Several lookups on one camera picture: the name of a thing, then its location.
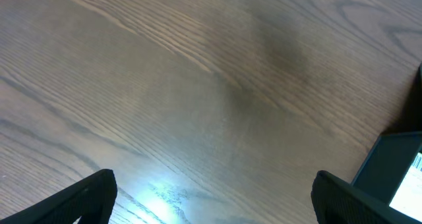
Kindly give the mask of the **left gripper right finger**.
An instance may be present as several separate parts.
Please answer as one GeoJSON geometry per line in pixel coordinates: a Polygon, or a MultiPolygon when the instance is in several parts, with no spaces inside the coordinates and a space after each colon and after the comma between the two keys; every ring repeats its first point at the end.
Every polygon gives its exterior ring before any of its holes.
{"type": "Polygon", "coordinates": [[[313,181],[311,201],[319,224],[421,224],[324,170],[313,181]]]}

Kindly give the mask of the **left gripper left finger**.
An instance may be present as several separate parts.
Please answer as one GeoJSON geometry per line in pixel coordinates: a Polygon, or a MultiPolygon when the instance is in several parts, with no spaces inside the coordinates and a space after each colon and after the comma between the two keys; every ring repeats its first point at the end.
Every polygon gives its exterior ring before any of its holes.
{"type": "Polygon", "coordinates": [[[108,224],[117,184],[111,169],[98,172],[62,191],[1,220],[1,224],[108,224]]]}

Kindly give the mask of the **black gift box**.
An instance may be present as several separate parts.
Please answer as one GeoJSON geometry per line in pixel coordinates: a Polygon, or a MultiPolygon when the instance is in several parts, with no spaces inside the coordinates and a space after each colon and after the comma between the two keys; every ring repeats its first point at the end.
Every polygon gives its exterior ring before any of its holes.
{"type": "Polygon", "coordinates": [[[351,185],[389,204],[421,151],[421,67],[397,120],[380,133],[351,185]]]}

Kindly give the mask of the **green yellow carton box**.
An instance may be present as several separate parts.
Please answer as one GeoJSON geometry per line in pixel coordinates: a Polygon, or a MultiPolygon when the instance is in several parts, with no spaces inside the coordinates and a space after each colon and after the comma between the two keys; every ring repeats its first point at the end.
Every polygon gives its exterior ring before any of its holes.
{"type": "Polygon", "coordinates": [[[390,207],[421,221],[421,194],[421,153],[418,153],[390,202],[390,207]]]}

